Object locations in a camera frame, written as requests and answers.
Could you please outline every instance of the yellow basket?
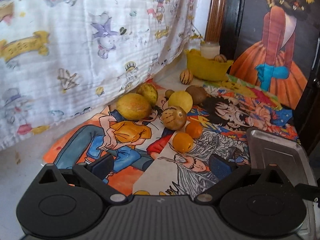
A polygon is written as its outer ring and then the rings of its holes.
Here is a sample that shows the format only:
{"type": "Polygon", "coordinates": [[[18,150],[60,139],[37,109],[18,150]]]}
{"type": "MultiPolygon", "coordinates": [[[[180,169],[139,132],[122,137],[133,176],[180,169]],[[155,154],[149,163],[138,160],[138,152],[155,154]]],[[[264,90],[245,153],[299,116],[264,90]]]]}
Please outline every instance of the yellow basket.
{"type": "Polygon", "coordinates": [[[221,63],[206,59],[201,56],[200,51],[197,49],[185,50],[184,52],[187,55],[187,68],[195,77],[209,81],[224,81],[228,79],[226,73],[233,64],[233,60],[221,63]]]}

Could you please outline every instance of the silver tray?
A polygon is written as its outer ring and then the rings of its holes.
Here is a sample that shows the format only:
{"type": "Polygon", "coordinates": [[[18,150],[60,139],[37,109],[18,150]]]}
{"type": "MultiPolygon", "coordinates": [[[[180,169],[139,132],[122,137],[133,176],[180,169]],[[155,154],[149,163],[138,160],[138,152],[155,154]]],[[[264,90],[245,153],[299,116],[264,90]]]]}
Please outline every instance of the silver tray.
{"type": "MultiPolygon", "coordinates": [[[[317,186],[306,152],[301,145],[257,128],[247,130],[251,167],[263,169],[269,163],[276,163],[293,186],[303,183],[317,186]]],[[[299,231],[303,239],[316,239],[316,221],[319,208],[311,201],[304,201],[307,207],[306,219],[299,231]]]]}

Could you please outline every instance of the painting of woman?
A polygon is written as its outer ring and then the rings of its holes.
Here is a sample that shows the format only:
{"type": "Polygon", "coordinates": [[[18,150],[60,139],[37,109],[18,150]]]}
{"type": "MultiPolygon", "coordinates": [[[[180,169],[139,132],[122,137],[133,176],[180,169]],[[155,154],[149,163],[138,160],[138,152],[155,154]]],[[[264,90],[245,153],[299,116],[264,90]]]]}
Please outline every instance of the painting of woman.
{"type": "Polygon", "coordinates": [[[261,41],[243,52],[230,74],[278,96],[295,109],[307,78],[293,61],[297,21],[305,21],[314,0],[266,0],[261,41]]]}

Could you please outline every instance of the white curtain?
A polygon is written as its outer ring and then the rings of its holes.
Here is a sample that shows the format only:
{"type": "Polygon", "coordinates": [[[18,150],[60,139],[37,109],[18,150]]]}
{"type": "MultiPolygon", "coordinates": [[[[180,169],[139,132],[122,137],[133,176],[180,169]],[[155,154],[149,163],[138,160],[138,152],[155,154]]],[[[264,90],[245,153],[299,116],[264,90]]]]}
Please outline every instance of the white curtain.
{"type": "Polygon", "coordinates": [[[0,150],[106,104],[183,49],[195,0],[1,0],[0,150]]]}

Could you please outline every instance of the orange fruit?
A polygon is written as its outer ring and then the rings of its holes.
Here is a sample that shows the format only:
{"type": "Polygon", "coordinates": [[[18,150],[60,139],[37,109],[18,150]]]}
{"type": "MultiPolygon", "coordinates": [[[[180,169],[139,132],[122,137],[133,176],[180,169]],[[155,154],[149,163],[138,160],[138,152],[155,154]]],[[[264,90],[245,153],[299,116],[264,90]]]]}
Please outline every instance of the orange fruit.
{"type": "Polygon", "coordinates": [[[189,152],[193,147],[193,139],[185,132],[178,132],[172,139],[172,146],[177,152],[189,152]]]}
{"type": "Polygon", "coordinates": [[[197,139],[202,134],[202,125],[199,122],[191,121],[186,126],[186,133],[193,139],[197,139]]]}

